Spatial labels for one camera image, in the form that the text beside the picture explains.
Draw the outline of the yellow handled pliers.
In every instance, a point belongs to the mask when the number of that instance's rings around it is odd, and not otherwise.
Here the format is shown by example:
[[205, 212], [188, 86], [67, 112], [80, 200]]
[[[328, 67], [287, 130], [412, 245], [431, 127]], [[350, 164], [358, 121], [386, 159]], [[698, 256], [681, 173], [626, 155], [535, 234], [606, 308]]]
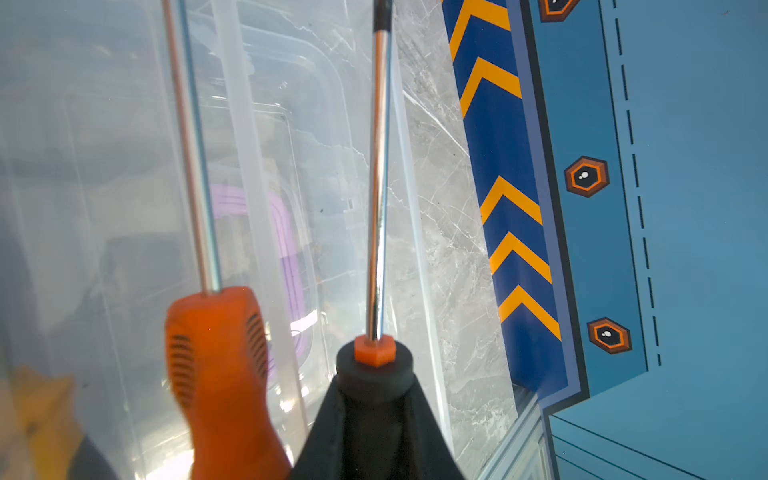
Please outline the yellow handled pliers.
[[1, 380], [3, 479], [115, 479], [76, 418], [76, 382], [28, 366]]

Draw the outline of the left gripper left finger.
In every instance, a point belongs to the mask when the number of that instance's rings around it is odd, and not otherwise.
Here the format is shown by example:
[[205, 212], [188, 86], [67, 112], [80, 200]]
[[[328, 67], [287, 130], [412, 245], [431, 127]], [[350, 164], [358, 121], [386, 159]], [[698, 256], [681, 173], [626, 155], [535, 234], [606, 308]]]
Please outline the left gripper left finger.
[[334, 378], [289, 479], [340, 480], [345, 478], [345, 396]]

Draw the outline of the orange black screwdriver large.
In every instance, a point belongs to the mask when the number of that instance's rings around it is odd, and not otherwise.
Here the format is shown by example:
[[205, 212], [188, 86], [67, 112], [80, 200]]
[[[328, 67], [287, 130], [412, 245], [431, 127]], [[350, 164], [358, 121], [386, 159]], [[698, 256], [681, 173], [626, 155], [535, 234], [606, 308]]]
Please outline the orange black screwdriver large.
[[171, 391], [191, 433], [191, 476], [286, 479], [291, 464], [267, 406], [265, 322], [250, 288], [222, 284], [186, 7], [162, 8], [200, 281], [165, 322]]

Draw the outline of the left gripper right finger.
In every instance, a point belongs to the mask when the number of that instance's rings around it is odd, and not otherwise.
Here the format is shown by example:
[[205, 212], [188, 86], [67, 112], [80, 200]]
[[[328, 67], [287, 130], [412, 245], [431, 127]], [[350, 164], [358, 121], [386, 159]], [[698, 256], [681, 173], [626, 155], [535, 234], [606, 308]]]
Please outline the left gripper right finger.
[[404, 397], [404, 478], [464, 479], [417, 378]]

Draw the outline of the orange black screwdriver small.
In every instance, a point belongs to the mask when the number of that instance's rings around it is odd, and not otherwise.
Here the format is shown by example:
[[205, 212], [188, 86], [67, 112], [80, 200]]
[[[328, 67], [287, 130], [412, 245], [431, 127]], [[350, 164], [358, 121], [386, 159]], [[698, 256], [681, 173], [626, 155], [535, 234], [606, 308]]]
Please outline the orange black screwdriver small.
[[392, 54], [391, 1], [373, 3], [373, 75], [365, 333], [338, 354], [337, 382], [345, 397], [344, 475], [395, 479], [405, 468], [402, 397], [413, 379], [413, 357], [383, 333], [389, 106]]

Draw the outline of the clear toolbox lid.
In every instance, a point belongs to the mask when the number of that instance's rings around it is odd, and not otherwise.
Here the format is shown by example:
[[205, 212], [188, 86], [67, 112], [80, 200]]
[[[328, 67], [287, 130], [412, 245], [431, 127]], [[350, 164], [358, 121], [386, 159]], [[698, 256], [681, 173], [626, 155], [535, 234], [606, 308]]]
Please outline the clear toolbox lid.
[[[76, 382], [115, 479], [194, 479], [170, 306], [200, 290], [162, 4], [1, 5], [1, 380]], [[250, 288], [291, 471], [365, 333], [375, 1], [182, 1], [222, 284]], [[383, 333], [447, 422], [392, 22]]]

